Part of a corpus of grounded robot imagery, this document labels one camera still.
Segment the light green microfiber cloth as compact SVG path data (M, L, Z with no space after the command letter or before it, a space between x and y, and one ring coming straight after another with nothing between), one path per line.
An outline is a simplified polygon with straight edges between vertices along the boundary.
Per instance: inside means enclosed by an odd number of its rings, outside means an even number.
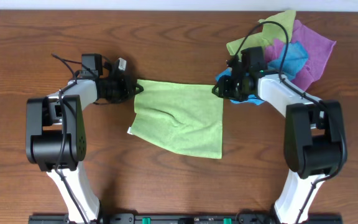
M128 133L170 152L209 159L223 156L223 99L211 85L138 80L135 119Z

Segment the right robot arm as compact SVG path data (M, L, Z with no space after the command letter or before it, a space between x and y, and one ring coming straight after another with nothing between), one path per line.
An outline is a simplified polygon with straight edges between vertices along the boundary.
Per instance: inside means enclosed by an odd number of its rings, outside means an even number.
M213 94L234 101L255 96L285 118L285 185L271 215L254 213L250 218L263 223L342 223L340 215L308 212L319 188L337 176L347 160L340 103L302 91L281 68L269 69L261 47L242 50L226 63L230 73L219 77Z

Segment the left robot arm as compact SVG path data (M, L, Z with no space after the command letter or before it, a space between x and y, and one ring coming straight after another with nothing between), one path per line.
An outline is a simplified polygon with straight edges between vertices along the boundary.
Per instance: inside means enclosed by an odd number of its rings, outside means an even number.
M116 223L103 212L86 175L86 133L83 110L96 105L123 103L144 89L126 75L127 62L101 54L83 54L80 69L71 71L67 85L56 93L30 98L26 104L25 151L58 187L66 215L31 215L29 223Z

